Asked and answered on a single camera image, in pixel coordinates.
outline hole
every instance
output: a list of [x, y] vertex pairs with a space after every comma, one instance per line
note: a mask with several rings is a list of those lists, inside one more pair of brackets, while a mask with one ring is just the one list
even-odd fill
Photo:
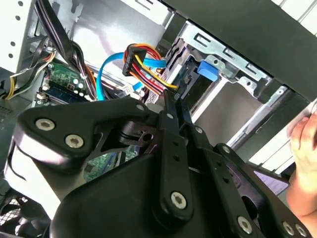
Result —
[[153, 138], [152, 134], [145, 134], [143, 136], [143, 141], [150, 141], [150, 140], [152, 140], [152, 138]]
[[48, 127], [50, 127], [50, 124], [48, 124], [47, 122], [42, 122], [41, 126], [48, 128]]
[[180, 161], [180, 158], [177, 155], [174, 155], [174, 160]]
[[249, 216], [252, 220], [256, 219], [258, 217], [258, 209], [257, 207], [255, 206], [255, 204], [253, 203], [253, 201], [246, 197], [246, 196], [242, 196], [242, 201], [249, 213]]
[[74, 144], [74, 145], [78, 145], [79, 144], [79, 140], [71, 138], [70, 139], [70, 143]]
[[175, 197], [175, 200], [178, 204], [182, 204], [182, 199], [180, 197]]
[[248, 225], [248, 223], [246, 223], [246, 222], [242, 222], [242, 225], [244, 226], [244, 227], [249, 227], [249, 225]]
[[225, 178], [225, 177], [223, 177], [222, 179], [223, 179], [223, 181], [224, 181], [225, 183], [229, 183], [229, 179], [227, 179], [227, 178]]

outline black plastic housing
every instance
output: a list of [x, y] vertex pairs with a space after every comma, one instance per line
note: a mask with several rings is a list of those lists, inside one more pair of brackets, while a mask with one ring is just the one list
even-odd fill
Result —
[[139, 47], [129, 47], [128, 56], [123, 66], [122, 74], [124, 76], [131, 76], [130, 71], [132, 71], [132, 63], [135, 61], [134, 56], [137, 55], [143, 62], [146, 54], [147, 50], [141, 49]]

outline red wire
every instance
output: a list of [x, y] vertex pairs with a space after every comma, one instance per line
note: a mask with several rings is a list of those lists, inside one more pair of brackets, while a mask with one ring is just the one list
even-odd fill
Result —
[[156, 85], [155, 83], [151, 82], [148, 78], [146, 78], [146, 76], [137, 68], [136, 64], [132, 64], [132, 67], [135, 69], [135, 71], [148, 83], [150, 84], [153, 88], [155, 88], [156, 90], [159, 90], [161, 92], [164, 91], [164, 89], [162, 89], [161, 87], [159, 87], [158, 85]]

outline blue plastic tab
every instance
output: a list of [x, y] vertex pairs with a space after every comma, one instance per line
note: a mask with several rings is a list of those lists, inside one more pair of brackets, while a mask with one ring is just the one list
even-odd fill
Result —
[[218, 79], [218, 69], [202, 61], [198, 67], [197, 73], [215, 82]]

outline wire bundle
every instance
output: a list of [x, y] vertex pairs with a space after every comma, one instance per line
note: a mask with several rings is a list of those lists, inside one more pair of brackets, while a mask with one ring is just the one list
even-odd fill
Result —
[[15, 84], [16, 84], [16, 78], [15, 77], [25, 73], [27, 70], [30, 70], [30, 69], [26, 69], [26, 70], [24, 70], [21, 73], [17, 73], [17, 74], [12, 75], [10, 77], [10, 90], [7, 93], [7, 95], [4, 96], [4, 99], [10, 100], [10, 99], [14, 98], [15, 96], [20, 95], [21, 93], [24, 93], [27, 90], [29, 90], [33, 86], [33, 84], [35, 83], [37, 77], [42, 72], [42, 70], [45, 69], [53, 61], [55, 56], [56, 56], [56, 52], [50, 54], [50, 56], [46, 60], [46, 62], [36, 64], [33, 67], [33, 72], [32, 72], [32, 75], [30, 77], [30, 80], [25, 85], [21, 86], [20, 88], [18, 88], [16, 90], [14, 90]]
[[[127, 50], [124, 52], [124, 56], [123, 56], [124, 63], [126, 62], [128, 50], [130, 47], [139, 47], [141, 49], [144, 49], [147, 51], [147, 54], [149, 54], [153, 59], [161, 60], [160, 54], [152, 46], [149, 46], [147, 44], [132, 44], [132, 45], [129, 45]], [[143, 64], [143, 62], [137, 55], [134, 55], [134, 57], [135, 57], [135, 60], [134, 60], [135, 62], [132, 64], [133, 70], [130, 72], [130, 74], [133, 75], [135, 78], [137, 78], [139, 81], [141, 81], [144, 84], [144, 86], [148, 88], [150, 91], [154, 92], [157, 95], [160, 95], [164, 91], [164, 88], [171, 90], [173, 92], [175, 91], [175, 89], [178, 88], [175, 85], [166, 83], [164, 80], [156, 76], [149, 68], [147, 68]], [[142, 71], [147, 73], [152, 78], [152, 80], [154, 80], [159, 85], [149, 80]]]
[[48, 0], [37, 0], [35, 3], [35, 11], [48, 38], [58, 53], [81, 75], [86, 83], [89, 96], [95, 100], [97, 97], [95, 78], [85, 65], [84, 54], [79, 45], [68, 38], [67, 33]]

